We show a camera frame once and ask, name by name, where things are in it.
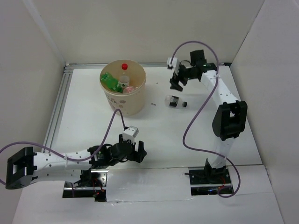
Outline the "small bottle black label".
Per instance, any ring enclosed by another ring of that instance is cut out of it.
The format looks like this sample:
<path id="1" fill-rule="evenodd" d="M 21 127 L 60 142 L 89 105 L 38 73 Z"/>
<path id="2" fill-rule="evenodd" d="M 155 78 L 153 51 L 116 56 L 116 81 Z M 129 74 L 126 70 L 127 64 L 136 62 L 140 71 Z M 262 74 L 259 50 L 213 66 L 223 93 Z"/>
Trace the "small bottle black label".
<path id="1" fill-rule="evenodd" d="M 187 107 L 187 102 L 186 101 L 184 101 L 180 97 L 173 96 L 173 95 L 167 95 L 165 97 L 164 102 L 168 107 L 171 107 L 171 108 L 177 108 L 178 109 L 178 108 L 186 108 Z"/>

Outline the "small clear bottle red label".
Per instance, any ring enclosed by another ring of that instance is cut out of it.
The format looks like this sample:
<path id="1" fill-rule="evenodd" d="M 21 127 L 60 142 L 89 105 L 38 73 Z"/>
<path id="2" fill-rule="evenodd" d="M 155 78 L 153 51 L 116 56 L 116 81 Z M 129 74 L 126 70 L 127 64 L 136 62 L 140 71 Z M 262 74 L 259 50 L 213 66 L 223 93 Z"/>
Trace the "small clear bottle red label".
<path id="1" fill-rule="evenodd" d="M 123 93 L 127 94 L 127 93 L 132 93 L 136 90 L 136 87 L 134 86 L 127 86 L 123 89 Z"/>

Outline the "large clear bottle red label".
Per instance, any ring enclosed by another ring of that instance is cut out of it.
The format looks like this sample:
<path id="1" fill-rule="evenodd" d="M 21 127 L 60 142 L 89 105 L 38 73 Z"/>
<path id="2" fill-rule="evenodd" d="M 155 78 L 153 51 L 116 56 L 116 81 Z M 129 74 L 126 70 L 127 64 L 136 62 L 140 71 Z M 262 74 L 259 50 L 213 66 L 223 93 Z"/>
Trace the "large clear bottle red label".
<path id="1" fill-rule="evenodd" d="M 122 75 L 119 77 L 119 83 L 122 88 L 126 88 L 130 82 L 130 78 L 127 75 L 128 65 L 126 63 L 123 63 L 121 65 L 121 69 L 122 69 Z"/>

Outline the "green plastic bottle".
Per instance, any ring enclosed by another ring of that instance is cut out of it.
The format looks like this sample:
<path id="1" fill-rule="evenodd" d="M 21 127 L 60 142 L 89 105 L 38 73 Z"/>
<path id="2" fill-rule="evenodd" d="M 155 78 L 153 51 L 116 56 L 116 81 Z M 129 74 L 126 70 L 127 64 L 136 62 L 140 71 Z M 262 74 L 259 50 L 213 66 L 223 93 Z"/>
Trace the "green plastic bottle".
<path id="1" fill-rule="evenodd" d="M 112 76 L 109 72 L 100 75 L 100 81 L 111 91 L 123 93 L 123 88 L 119 81 Z"/>

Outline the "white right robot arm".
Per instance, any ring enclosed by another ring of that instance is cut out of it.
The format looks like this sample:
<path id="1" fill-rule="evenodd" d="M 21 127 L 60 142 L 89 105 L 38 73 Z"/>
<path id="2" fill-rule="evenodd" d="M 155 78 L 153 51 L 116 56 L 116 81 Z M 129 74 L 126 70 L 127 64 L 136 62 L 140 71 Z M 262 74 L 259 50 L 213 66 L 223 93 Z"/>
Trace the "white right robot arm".
<path id="1" fill-rule="evenodd" d="M 182 91 L 189 80 L 197 79 L 210 91 L 207 100 L 212 99 L 217 106 L 212 130 L 218 138 L 216 148 L 212 152 L 211 162 L 206 162 L 209 167 L 204 171 L 204 178 L 209 183 L 216 182 L 220 177 L 219 169 L 226 166 L 227 156 L 234 143 L 245 129 L 247 117 L 247 103 L 240 101 L 219 76 L 219 69 L 214 63 L 208 63 L 203 50 L 190 53 L 189 67 L 172 56 L 167 59 L 167 68 L 173 71 L 170 79 L 170 88 Z"/>

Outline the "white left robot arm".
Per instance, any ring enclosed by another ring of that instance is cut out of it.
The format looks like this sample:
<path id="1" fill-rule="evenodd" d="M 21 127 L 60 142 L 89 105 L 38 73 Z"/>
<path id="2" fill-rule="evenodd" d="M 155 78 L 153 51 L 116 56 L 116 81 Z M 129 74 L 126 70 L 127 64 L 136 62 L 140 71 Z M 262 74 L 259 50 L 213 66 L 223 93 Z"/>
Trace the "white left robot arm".
<path id="1" fill-rule="evenodd" d="M 7 160 L 5 188 L 21 189 L 42 181 L 66 181 L 87 186 L 92 182 L 92 170 L 107 169 L 126 161 L 141 163 L 146 154 L 142 141 L 124 140 L 122 134 L 114 145 L 93 146 L 62 157 L 24 147 Z"/>

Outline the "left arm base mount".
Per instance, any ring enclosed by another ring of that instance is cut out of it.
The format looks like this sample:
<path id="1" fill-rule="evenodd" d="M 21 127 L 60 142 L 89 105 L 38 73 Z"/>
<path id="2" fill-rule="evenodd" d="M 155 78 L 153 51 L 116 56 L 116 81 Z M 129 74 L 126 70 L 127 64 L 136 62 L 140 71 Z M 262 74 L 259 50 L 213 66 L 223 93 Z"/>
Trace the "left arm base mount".
<path id="1" fill-rule="evenodd" d="M 95 202 L 107 201 L 108 170 L 81 171 L 76 182 L 65 182 L 62 198 L 93 198 Z"/>

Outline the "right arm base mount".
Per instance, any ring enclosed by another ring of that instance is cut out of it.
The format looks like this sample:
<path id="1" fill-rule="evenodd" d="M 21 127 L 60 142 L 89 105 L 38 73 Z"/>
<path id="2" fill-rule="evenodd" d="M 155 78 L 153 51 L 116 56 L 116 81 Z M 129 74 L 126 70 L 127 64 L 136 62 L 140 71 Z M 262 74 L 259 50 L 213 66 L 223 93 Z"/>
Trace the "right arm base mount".
<path id="1" fill-rule="evenodd" d="M 190 168 L 185 175 L 190 180 L 192 196 L 217 195 L 218 192 L 221 195 L 234 193 L 227 166 L 212 168 L 206 160 L 204 167 Z"/>

